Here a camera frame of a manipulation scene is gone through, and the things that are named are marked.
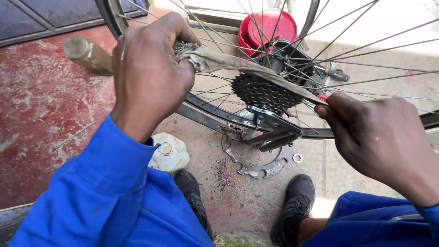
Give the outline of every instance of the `blue sleeve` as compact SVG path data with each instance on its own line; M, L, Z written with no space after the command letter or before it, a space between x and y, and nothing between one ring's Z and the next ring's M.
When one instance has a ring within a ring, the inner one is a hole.
M120 246L158 147L138 143L108 115L88 146L54 174L9 246Z
M439 205L429 208L418 207L413 205L416 211L424 217L430 226L433 240L439 244Z

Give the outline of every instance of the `red painted floor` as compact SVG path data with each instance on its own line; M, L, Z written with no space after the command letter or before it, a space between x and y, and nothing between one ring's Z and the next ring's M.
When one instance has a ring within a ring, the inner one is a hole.
M0 208L33 202L112 108L112 77L64 55L72 34L109 52L116 44L107 26L99 26L0 48Z

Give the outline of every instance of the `red bucket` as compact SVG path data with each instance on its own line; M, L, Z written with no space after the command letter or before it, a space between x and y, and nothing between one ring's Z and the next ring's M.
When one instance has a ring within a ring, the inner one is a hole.
M258 27L263 31L265 36L271 38L273 35L274 27L276 26L277 19L279 18L279 14L281 13L280 9L267 9L264 10L264 15L262 16L262 12L255 14L255 20L258 24ZM274 32L274 37L280 35L282 39L289 40L293 42L297 37L297 25L294 21L293 17L291 17L287 12L282 11L281 18L279 20L279 24L277 25L276 31ZM264 43L267 42L267 38L263 36ZM239 27L238 32L238 46L244 47L246 49L242 49L247 55L253 54L255 51L248 50L253 49L256 50L261 46L261 38L259 36L258 29L253 21L247 16ZM237 51L238 57L247 56L242 54L240 50Z

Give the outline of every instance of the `person's right hand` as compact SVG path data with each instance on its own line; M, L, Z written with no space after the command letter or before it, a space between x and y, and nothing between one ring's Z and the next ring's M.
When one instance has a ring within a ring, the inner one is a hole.
M439 204L439 156L416 107L402 98L367 102L336 93L316 105L341 156L361 174L387 184L420 207Z

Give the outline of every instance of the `hand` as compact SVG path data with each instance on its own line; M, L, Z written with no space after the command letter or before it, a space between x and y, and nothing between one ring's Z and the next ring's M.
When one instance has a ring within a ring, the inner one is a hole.
M439 203L439 159L416 107L402 98L358 101L336 93L314 110L331 126L341 156L361 174L387 184L411 203Z
M193 65L175 61L176 38L201 45L183 17L171 12L148 26L129 27L113 49L116 104L111 118L141 143L180 107L194 85Z

